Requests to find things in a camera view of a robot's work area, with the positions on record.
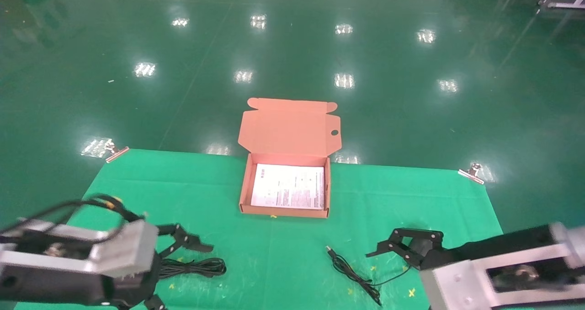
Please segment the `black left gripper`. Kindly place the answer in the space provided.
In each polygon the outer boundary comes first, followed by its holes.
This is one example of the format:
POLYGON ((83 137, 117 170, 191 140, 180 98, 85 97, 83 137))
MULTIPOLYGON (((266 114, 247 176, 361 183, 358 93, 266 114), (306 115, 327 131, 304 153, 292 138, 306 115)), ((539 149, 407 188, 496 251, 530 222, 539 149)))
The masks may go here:
POLYGON ((174 243, 153 255, 150 271, 111 278, 98 274, 6 266, 1 273, 1 300, 87 306, 108 303, 121 308, 132 308, 145 300, 148 310, 165 310, 164 302, 154 294, 162 258, 180 248, 212 252, 214 247, 203 243, 198 235, 188 233, 180 224, 158 225, 157 229, 158 236, 170 235, 174 243))

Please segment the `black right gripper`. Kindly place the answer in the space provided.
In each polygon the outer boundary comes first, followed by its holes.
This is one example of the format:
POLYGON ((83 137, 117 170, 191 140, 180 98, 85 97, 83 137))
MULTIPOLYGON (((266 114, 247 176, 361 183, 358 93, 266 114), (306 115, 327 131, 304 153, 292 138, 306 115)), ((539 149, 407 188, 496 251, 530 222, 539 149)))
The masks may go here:
POLYGON ((396 252, 408 266, 416 270, 430 270, 454 262, 477 260, 556 243, 550 233, 549 226, 531 227, 483 241, 466 242, 455 248, 442 248, 442 241, 443 233, 441 231, 399 227, 393 230, 388 239, 378 242, 376 249, 367 253, 366 257, 396 252), (405 238, 411 238, 412 241, 427 241, 430 243, 431 250, 427 252, 426 256, 414 251, 403 243, 405 238))

